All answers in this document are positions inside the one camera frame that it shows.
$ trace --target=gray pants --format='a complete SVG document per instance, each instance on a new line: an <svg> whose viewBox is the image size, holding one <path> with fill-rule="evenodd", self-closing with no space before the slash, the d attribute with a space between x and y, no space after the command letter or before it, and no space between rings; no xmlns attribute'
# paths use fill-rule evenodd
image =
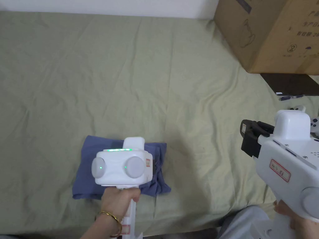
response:
<svg viewBox="0 0 319 239"><path fill-rule="evenodd" d="M269 220L267 214L257 206L249 206L235 216L227 218L221 227L218 239L253 239L250 226L253 221Z"/></svg>

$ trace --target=wrinkled fabric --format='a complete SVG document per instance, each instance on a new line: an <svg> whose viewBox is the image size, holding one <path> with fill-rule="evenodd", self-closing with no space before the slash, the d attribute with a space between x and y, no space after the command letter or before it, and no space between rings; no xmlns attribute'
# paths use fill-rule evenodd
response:
<svg viewBox="0 0 319 239"><path fill-rule="evenodd" d="M168 194L141 195L136 231L196 231L275 200L241 151L243 119L274 125L279 101L214 22L0 12L0 234L80 238L100 201L74 200L87 135L166 142Z"/></svg>
<svg viewBox="0 0 319 239"><path fill-rule="evenodd" d="M87 136L81 149L81 163L72 188L74 199L101 199L106 187L95 183L91 173L93 159L104 149L122 148L123 140L105 139ZM168 193L171 188L164 182L162 165L165 159L166 143L146 143L144 149L153 156L153 178L150 182L139 186L141 193L155 197Z"/></svg>

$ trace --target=folded blue cloth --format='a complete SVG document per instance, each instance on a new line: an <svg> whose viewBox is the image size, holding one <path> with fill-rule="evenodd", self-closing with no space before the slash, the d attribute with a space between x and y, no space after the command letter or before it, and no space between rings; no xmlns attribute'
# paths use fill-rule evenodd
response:
<svg viewBox="0 0 319 239"><path fill-rule="evenodd" d="M123 140L105 139L87 136L81 149L81 163L72 188L73 198L101 199L106 187L95 183L91 165L97 152L104 149L122 148ZM153 155L153 179L140 185L142 194L155 197L157 194L170 192L171 188L164 182L162 165L166 153L166 143L146 143L145 150Z"/></svg>

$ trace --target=hand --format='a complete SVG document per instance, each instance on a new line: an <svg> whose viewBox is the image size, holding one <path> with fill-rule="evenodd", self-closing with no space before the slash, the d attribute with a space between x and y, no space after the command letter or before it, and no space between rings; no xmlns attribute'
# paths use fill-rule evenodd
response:
<svg viewBox="0 0 319 239"><path fill-rule="evenodd" d="M131 199L138 202L141 190L139 188L128 188L119 190L116 187L108 187L102 196L101 211L113 214L122 221L129 208Z"/></svg>
<svg viewBox="0 0 319 239"><path fill-rule="evenodd" d="M290 228L296 230L297 239L318 239L319 223L302 218L294 213L282 200L274 202L275 211L291 218Z"/></svg>

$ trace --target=green led light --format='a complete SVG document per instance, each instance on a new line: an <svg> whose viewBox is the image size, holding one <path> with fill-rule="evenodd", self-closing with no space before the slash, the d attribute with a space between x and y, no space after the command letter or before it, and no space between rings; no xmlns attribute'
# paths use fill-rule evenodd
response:
<svg viewBox="0 0 319 239"><path fill-rule="evenodd" d="M106 151L108 152L113 152L113 151L132 151L131 148L114 148L114 149L107 149Z"/></svg>

